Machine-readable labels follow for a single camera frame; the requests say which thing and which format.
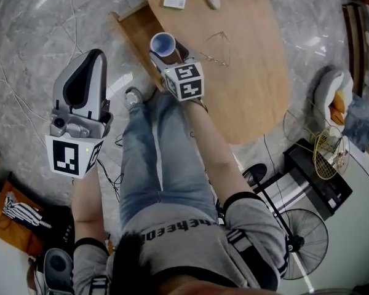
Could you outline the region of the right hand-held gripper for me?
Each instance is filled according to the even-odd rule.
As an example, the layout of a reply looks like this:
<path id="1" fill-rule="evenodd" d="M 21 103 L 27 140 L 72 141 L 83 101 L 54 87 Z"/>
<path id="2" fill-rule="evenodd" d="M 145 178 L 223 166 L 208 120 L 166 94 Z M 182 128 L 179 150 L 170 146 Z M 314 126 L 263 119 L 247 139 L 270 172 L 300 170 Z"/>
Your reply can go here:
<path id="1" fill-rule="evenodd" d="M 178 101 L 202 98 L 205 95 L 205 84 L 201 63 L 193 58 L 188 59 L 189 50 L 177 39 L 175 49 L 182 64 L 169 66 L 156 52 L 149 51 L 151 63 L 162 72 L 166 88 Z"/>

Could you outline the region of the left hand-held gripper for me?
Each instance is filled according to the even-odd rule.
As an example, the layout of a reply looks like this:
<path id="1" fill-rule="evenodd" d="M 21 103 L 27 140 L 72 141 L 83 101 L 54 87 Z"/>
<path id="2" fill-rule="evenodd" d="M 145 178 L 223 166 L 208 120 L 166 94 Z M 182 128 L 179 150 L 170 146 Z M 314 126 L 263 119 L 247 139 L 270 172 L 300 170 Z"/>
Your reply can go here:
<path id="1" fill-rule="evenodd" d="M 113 121 L 110 101 L 105 100 L 106 73 L 105 54 L 92 49 L 73 59 L 57 77 L 55 109 L 45 136 L 52 172 L 82 179 L 96 164 Z"/>

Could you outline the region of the blue paper cup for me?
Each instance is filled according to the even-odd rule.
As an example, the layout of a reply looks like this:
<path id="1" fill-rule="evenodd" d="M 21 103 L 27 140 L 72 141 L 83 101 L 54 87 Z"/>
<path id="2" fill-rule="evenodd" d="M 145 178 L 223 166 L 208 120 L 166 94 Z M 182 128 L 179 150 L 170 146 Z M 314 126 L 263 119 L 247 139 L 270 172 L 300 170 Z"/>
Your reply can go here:
<path id="1" fill-rule="evenodd" d="M 166 32 L 155 34 L 150 43 L 150 51 L 156 53 L 160 57 L 168 57 L 174 53 L 176 49 L 175 38 Z"/>

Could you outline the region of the thin wire triangle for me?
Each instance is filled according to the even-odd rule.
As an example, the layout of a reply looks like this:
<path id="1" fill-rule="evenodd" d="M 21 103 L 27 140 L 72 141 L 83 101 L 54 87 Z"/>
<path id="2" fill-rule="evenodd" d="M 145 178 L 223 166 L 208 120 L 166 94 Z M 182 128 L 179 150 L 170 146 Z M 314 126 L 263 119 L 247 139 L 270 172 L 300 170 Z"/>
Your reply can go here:
<path id="1" fill-rule="evenodd" d="M 224 31 L 209 36 L 200 46 L 199 55 L 202 59 L 221 66 L 231 64 L 231 43 Z"/>

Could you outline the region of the person's right forearm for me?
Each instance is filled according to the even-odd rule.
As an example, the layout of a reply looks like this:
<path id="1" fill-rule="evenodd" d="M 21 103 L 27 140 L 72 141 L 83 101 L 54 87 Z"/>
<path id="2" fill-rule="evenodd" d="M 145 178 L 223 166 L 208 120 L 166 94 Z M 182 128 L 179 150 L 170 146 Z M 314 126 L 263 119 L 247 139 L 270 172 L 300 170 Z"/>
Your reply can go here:
<path id="1" fill-rule="evenodd" d="M 199 103 L 187 101 L 184 110 L 195 134 L 196 144 L 208 177 L 222 204 L 239 199 L 257 199 L 243 178 L 231 148 Z"/>

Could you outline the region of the person's left forearm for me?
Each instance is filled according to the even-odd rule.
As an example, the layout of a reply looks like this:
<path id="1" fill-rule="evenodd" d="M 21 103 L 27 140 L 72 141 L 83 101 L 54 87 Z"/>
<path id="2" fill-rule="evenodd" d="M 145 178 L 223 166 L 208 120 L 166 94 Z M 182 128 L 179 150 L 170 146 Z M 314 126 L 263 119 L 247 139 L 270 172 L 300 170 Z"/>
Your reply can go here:
<path id="1" fill-rule="evenodd" d="M 94 165 L 82 179 L 74 180 L 71 211 L 76 242 L 83 238 L 93 238 L 102 243 L 105 241 L 97 165 Z"/>

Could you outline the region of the oval wooden table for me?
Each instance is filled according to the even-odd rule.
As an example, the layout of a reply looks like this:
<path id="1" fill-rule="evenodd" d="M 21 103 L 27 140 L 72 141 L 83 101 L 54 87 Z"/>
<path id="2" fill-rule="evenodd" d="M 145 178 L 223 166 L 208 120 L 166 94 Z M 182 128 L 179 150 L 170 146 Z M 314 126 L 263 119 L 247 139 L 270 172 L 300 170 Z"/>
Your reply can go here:
<path id="1" fill-rule="evenodd" d="M 154 9 L 164 30 L 198 54 L 205 77 L 204 103 L 229 144 L 251 143 L 269 133 L 288 109 L 290 80 L 282 38 L 270 0 L 186 0 L 182 10 Z M 148 0 L 163 6 L 163 0 Z M 224 31 L 231 64 L 199 55 L 201 44 Z"/>

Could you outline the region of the person's blue jeans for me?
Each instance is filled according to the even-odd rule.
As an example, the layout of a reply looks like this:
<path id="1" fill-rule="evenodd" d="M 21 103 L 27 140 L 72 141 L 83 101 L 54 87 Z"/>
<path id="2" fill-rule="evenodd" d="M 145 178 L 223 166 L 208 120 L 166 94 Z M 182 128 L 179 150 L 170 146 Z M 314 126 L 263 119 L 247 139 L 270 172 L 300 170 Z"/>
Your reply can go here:
<path id="1" fill-rule="evenodd" d="M 175 214 L 198 210 L 217 222 L 215 199 L 189 132 L 181 104 L 169 93 L 158 98 L 155 119 L 144 103 L 129 109 L 122 136 L 122 227 L 152 205 L 158 211 L 172 206 Z"/>

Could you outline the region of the striped cloth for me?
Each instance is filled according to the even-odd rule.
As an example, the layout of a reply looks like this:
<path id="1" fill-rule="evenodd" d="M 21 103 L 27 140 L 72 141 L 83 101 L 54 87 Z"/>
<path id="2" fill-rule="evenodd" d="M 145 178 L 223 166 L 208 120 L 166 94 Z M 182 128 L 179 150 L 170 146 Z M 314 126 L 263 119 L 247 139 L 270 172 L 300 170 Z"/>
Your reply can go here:
<path id="1" fill-rule="evenodd" d="M 43 216 L 37 208 L 26 203 L 19 202 L 13 192 L 8 192 L 6 194 L 2 212 L 11 220 L 16 221 L 29 229 L 52 228 L 51 224 L 43 220 Z"/>

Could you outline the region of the black bag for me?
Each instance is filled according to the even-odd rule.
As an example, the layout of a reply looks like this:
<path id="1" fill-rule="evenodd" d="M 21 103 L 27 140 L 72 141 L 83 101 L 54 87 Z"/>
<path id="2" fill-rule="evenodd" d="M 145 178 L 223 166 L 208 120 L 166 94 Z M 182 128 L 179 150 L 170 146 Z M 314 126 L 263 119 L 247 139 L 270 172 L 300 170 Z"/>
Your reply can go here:
<path id="1" fill-rule="evenodd" d="M 73 257 L 74 219 L 71 209 L 68 206 L 50 206 L 44 211 L 42 220 L 50 225 L 50 228 L 39 228 L 39 236 L 43 241 L 42 255 L 51 248 L 59 248 Z"/>

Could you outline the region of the orange brown bag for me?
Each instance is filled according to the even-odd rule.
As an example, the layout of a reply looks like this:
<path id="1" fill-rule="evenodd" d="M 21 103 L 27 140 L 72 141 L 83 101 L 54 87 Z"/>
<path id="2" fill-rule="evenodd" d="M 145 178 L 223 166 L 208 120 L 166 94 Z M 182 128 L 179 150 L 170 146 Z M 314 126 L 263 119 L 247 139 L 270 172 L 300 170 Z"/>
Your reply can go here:
<path id="1" fill-rule="evenodd" d="M 32 230 L 29 230 L 25 226 L 15 222 L 2 212 L 6 194 L 9 191 L 15 194 L 15 198 L 18 201 L 27 203 L 28 205 L 43 211 L 38 204 L 34 203 L 27 196 L 22 194 L 9 181 L 6 181 L 2 191 L 0 192 L 0 239 L 27 255 L 36 257 L 42 253 L 44 246 L 43 240 L 34 234 Z"/>

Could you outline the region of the orange pillow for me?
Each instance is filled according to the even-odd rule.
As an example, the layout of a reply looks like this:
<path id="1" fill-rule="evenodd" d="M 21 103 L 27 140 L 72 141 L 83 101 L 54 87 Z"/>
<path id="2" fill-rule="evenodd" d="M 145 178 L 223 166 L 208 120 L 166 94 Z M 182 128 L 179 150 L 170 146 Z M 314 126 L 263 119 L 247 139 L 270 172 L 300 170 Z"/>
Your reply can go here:
<path id="1" fill-rule="evenodd" d="M 344 93 L 341 90 L 335 92 L 331 105 L 329 105 L 331 120 L 337 125 L 344 126 L 344 114 L 346 107 L 344 103 Z"/>

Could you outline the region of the wooden shelf unit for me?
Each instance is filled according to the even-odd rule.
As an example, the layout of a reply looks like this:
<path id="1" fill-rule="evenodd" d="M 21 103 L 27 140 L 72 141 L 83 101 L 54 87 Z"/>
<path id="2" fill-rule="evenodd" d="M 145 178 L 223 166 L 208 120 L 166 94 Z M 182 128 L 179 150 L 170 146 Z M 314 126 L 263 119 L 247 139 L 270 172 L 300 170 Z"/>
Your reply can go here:
<path id="1" fill-rule="evenodd" d="M 342 5 L 349 45 L 353 92 L 362 96 L 369 71 L 369 0 L 347 0 Z"/>

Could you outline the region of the person's gray shirt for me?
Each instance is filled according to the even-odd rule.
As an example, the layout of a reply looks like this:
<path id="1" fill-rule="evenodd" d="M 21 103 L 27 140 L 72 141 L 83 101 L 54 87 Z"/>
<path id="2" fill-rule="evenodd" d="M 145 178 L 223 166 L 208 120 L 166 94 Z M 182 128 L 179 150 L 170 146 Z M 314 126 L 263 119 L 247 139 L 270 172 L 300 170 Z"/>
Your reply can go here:
<path id="1" fill-rule="evenodd" d="M 288 266 L 288 238 L 267 205 L 251 192 L 224 204 L 219 225 L 197 208 L 157 203 L 127 224 L 114 253 L 92 238 L 74 247 L 76 295 L 151 293 L 187 275 L 232 288 L 277 290 Z"/>

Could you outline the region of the blue gray patterned board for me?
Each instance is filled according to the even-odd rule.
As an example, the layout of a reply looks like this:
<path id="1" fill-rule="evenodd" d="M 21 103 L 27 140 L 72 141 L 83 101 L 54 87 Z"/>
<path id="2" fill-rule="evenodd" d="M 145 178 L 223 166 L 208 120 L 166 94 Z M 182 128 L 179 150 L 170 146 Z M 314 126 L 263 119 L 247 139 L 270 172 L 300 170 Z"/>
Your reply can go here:
<path id="1" fill-rule="evenodd" d="M 347 110 L 343 135 L 361 152 L 369 147 L 369 102 L 356 94 Z"/>

